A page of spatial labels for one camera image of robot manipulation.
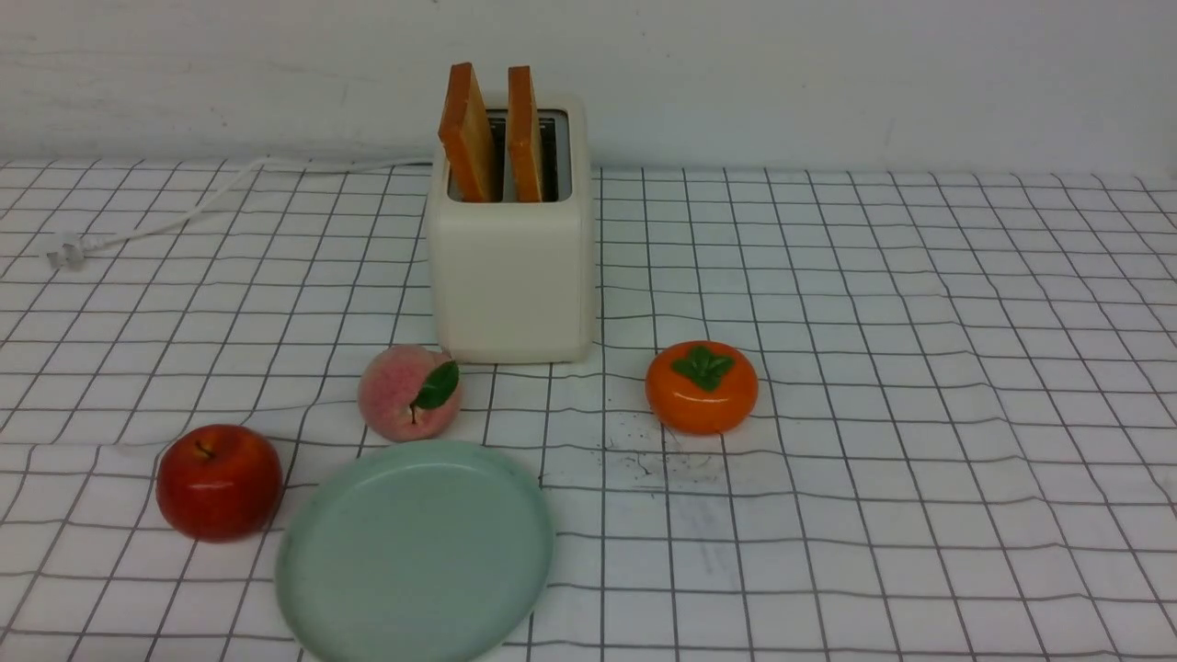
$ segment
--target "fake fruit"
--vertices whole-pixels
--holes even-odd
[[[646,370],[646,400],[667,428],[719,435],[739,425],[759,391],[756,370],[739,350],[713,340],[671,345]]]
[[[393,345],[360,376],[360,416],[391,442],[439,435],[461,406],[458,364],[445,352],[420,345]]]
[[[265,437],[241,425],[205,425],[160,459],[155,502],[177,531],[228,542],[260,530],[278,508],[282,465]]]

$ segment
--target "green leaf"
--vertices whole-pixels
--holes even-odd
[[[458,363],[447,360],[433,369],[421,390],[417,392],[417,399],[408,406],[414,409],[437,409],[450,399],[450,396],[458,389],[460,372]]]
[[[686,377],[696,386],[711,392],[719,388],[724,376],[736,365],[730,356],[713,353],[704,345],[694,345],[686,358],[671,363],[671,370]]]

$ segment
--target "persimmon calyx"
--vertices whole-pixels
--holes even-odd
[[[719,388],[733,365],[736,359],[732,357],[717,355],[705,345],[694,345],[686,352],[686,358],[673,362],[671,369],[710,393]]]

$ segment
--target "peach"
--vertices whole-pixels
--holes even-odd
[[[391,442],[434,437],[461,408],[458,365],[445,352],[393,345],[364,370],[357,404],[368,428]]]

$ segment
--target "bread slice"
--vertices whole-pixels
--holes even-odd
[[[507,69],[507,154],[520,203],[544,201],[544,161],[539,139],[539,111],[531,67]]]
[[[503,165],[471,62],[450,67],[438,138],[464,201],[497,203],[503,198]]]

